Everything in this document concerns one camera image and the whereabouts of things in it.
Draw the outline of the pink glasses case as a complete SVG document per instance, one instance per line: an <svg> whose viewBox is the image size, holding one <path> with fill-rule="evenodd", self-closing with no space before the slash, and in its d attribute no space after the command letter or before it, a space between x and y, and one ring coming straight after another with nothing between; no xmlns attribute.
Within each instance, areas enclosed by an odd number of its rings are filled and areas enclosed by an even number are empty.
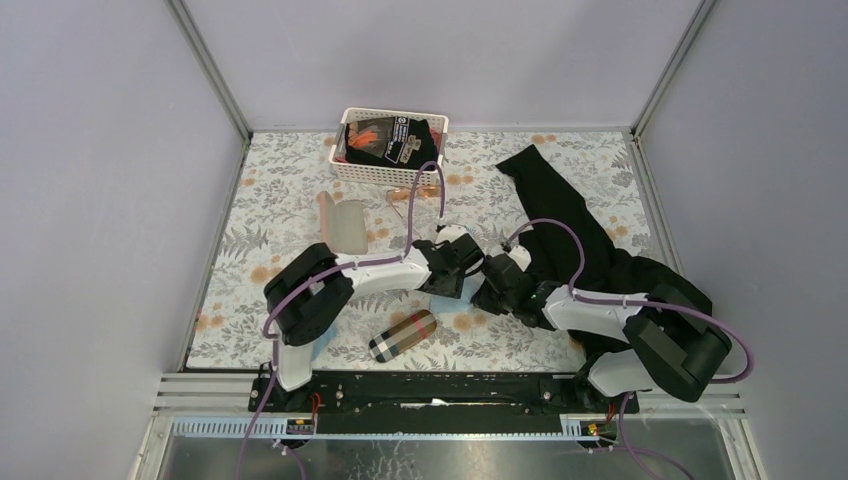
<svg viewBox="0 0 848 480"><path fill-rule="evenodd" d="M322 242L337 254L363 255L368 252L365 208L359 200L336 201L327 191L317 197Z"/></svg>

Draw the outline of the blue cleaning cloth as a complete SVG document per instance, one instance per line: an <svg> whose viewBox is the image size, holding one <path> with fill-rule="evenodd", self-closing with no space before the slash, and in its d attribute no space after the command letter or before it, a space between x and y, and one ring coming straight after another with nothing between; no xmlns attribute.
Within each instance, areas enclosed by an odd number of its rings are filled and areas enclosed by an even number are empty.
<svg viewBox="0 0 848 480"><path fill-rule="evenodd" d="M310 360L315 361L318 356L327 348L328 344L337 337L337 335L338 331L335 328L329 328L318 339L316 339L312 343L313 349Z"/></svg>
<svg viewBox="0 0 848 480"><path fill-rule="evenodd" d="M429 303L429 311L433 314L459 314L473 309L472 293L465 292L459 298L448 298L443 296L432 296Z"/></svg>

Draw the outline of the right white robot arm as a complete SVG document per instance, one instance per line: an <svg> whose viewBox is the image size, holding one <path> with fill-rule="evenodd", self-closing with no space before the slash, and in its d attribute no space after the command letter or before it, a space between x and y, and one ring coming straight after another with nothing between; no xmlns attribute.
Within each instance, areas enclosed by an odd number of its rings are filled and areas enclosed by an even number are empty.
<svg viewBox="0 0 848 480"><path fill-rule="evenodd" d="M572 377L566 393L583 410L597 412L612 398L645 390L694 403L731 352L730 337L669 285L649 293L593 292L537 280L528 265L528 253L519 247L485 257L485 283L473 302L529 328L583 332L621 343L620 349L588 353Z"/></svg>

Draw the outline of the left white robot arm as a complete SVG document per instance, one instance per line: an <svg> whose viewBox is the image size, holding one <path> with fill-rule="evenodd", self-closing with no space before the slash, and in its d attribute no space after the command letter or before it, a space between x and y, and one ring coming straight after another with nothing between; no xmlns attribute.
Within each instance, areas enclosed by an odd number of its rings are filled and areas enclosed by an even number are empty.
<svg viewBox="0 0 848 480"><path fill-rule="evenodd" d="M437 239L410 240L397 253L337 254L325 243L308 246L263 289L268 319L262 335L273 342L272 398L288 411L309 401L314 343L348 303L361 296L412 290L461 296L464 279L484 252L462 227L446 226Z"/></svg>

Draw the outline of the orange lens sunglasses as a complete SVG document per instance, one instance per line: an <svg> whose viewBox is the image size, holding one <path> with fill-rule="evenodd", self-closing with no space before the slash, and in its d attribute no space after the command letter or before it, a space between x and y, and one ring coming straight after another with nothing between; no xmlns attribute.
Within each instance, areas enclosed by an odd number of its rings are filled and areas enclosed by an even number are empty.
<svg viewBox="0 0 848 480"><path fill-rule="evenodd" d="M444 199L444 192L441 186L425 185L422 187L411 188L395 188L389 190L385 194L385 200L389 207L394 211L399 219L408 222L408 209L401 211L400 204L403 202L409 203L410 200L424 200L438 198L439 201Z"/></svg>

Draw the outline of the black garment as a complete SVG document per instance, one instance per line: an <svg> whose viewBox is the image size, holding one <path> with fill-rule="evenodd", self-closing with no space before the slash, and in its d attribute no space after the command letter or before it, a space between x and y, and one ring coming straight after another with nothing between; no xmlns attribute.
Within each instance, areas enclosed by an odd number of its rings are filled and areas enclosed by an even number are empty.
<svg viewBox="0 0 848 480"><path fill-rule="evenodd" d="M557 220L577 234L586 256L585 268L576 282L578 288L631 294L649 293L666 284L678 289L696 309L706 314L713 312L709 297L668 266L617 248L588 210L583 196L557 173L536 146L525 148L496 168L514 181L529 219ZM527 248L532 258L527 271L540 280L564 283L578 268L577 247L558 226L536 225L519 235L519 244Z"/></svg>

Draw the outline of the plaid glasses case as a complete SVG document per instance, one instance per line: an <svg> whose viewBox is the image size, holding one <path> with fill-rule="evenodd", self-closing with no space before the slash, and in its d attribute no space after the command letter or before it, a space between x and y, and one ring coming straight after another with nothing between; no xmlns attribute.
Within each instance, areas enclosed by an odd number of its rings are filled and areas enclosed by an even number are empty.
<svg viewBox="0 0 848 480"><path fill-rule="evenodd" d="M428 310L418 310L369 340L368 348L378 363L387 363L430 337L437 319Z"/></svg>

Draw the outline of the black packaged items in basket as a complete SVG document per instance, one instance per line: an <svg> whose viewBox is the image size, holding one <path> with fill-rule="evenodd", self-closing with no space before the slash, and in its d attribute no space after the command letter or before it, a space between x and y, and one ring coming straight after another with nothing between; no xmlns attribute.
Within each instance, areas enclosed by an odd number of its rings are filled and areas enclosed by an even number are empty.
<svg viewBox="0 0 848 480"><path fill-rule="evenodd" d="M418 170L439 156L427 120L380 117L346 124L344 161L350 164Z"/></svg>

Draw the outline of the white plastic basket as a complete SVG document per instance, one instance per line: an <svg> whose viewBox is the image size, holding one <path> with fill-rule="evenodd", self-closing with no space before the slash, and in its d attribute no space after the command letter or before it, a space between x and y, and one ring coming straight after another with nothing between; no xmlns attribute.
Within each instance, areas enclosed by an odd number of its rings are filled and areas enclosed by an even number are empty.
<svg viewBox="0 0 848 480"><path fill-rule="evenodd" d="M339 179L390 186L437 185L430 161L443 165L449 119L445 115L350 107L333 140L328 162Z"/></svg>

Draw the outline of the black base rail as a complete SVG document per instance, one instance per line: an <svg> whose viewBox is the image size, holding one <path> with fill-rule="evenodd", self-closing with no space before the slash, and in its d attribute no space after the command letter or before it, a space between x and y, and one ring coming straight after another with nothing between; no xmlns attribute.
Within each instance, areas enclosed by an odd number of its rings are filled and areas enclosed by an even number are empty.
<svg viewBox="0 0 848 480"><path fill-rule="evenodd" d="M563 434L561 418L600 422L639 405L567 374L319 370L292 391L253 380L250 412L303 413L321 434Z"/></svg>

